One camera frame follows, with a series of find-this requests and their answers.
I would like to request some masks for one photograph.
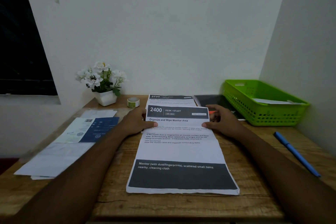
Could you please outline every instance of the hand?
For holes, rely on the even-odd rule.
[[[216,112],[210,114],[210,122],[204,122],[202,127],[208,129],[217,129],[226,136],[236,138],[245,127],[233,115],[233,113],[220,105],[207,105],[208,108],[216,109]]]
[[[143,129],[157,127],[157,122],[145,122],[144,117],[146,115],[146,109],[135,108],[130,111],[124,119],[116,126],[122,130],[125,136],[136,134]]]

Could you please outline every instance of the red floor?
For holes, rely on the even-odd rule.
[[[0,175],[18,160],[18,158],[0,158]]]

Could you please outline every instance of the dark gray banner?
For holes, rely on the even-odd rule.
[[[209,112],[206,107],[170,107],[149,105],[147,110],[147,117],[208,119]]]
[[[129,187],[237,189],[225,164],[137,159]]]
[[[182,96],[182,95],[149,95],[150,99],[193,99],[193,96]]]

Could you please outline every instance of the white flower pot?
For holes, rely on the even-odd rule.
[[[95,98],[102,106],[111,105],[117,101],[117,96],[113,91],[107,91],[103,93],[95,92]]]

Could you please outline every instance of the potted plant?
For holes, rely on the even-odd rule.
[[[99,104],[107,106],[115,103],[120,96],[120,85],[126,81],[126,74],[119,70],[112,71],[109,64],[97,61],[93,68],[79,70],[76,80],[85,83],[95,93]]]

